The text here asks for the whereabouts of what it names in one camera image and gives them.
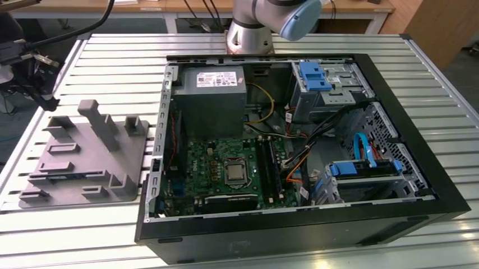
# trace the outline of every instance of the power supply label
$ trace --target power supply label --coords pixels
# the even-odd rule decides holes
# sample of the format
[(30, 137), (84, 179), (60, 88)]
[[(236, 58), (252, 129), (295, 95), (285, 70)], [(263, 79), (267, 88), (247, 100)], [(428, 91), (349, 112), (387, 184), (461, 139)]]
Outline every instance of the power supply label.
[(196, 75), (196, 87), (237, 86), (236, 72), (205, 72)]

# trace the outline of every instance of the table leg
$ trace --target table leg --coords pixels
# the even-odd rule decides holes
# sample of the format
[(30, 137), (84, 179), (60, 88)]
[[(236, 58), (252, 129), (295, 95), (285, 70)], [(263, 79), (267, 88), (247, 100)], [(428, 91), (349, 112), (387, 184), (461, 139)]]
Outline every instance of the table leg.
[(178, 30), (176, 28), (176, 19), (177, 19), (176, 13), (164, 13), (164, 22), (166, 23), (166, 31), (168, 34), (177, 34)]
[(387, 13), (377, 13), (373, 16), (373, 19), (369, 22), (369, 25), (367, 26), (365, 33), (367, 35), (377, 35), (379, 31), (381, 30), (385, 18), (388, 17)]

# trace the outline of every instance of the gray 3d-printed holder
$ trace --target gray 3d-printed holder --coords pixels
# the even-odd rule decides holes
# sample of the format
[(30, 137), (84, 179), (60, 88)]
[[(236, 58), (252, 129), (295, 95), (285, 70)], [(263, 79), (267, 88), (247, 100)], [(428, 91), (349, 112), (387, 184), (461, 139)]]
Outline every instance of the gray 3d-printed holder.
[(137, 196), (148, 122), (136, 116), (113, 122), (97, 112), (96, 100), (82, 100), (77, 111), (89, 123), (52, 117), (44, 129), (52, 138), (20, 194), (21, 208), (122, 202)]

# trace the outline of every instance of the aluminum table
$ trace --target aluminum table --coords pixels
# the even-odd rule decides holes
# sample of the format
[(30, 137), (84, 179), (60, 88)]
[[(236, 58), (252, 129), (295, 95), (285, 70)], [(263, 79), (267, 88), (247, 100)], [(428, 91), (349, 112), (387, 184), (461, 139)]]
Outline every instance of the aluminum table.
[[(273, 37), (276, 53), (368, 53), (472, 211), (388, 245), (192, 264), (195, 268), (429, 268), (479, 266), (479, 116), (416, 44), (396, 35)], [(45, 147), (48, 118), (96, 99), (113, 120), (134, 114), (156, 123), (165, 55), (224, 54), (219, 34), (96, 34), (77, 40), (60, 74), (54, 112), (38, 110), (0, 175), (0, 268), (144, 268), (164, 265), (133, 242), (138, 198), (113, 205), (29, 209), (17, 206), (26, 175)], [(154, 126), (148, 135), (152, 138)], [(152, 141), (144, 153), (148, 173)]]

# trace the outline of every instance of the red cable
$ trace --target red cable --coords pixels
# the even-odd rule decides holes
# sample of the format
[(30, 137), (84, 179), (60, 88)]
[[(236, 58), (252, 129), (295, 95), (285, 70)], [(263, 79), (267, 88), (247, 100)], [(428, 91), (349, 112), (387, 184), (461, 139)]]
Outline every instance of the red cable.
[(173, 114), (170, 114), (170, 132), (173, 133), (173, 153), (172, 153), (170, 158), (169, 158), (166, 170), (168, 170), (169, 167), (170, 167), (170, 162), (173, 161), (173, 157), (174, 157), (174, 154), (176, 154), (176, 132), (174, 132), (174, 118), (173, 118)]
[(381, 155), (379, 154), (379, 151), (377, 151), (376, 147), (373, 146), (373, 144), (371, 142), (369, 142), (369, 146), (372, 148), (373, 157), (376, 159), (381, 159)]

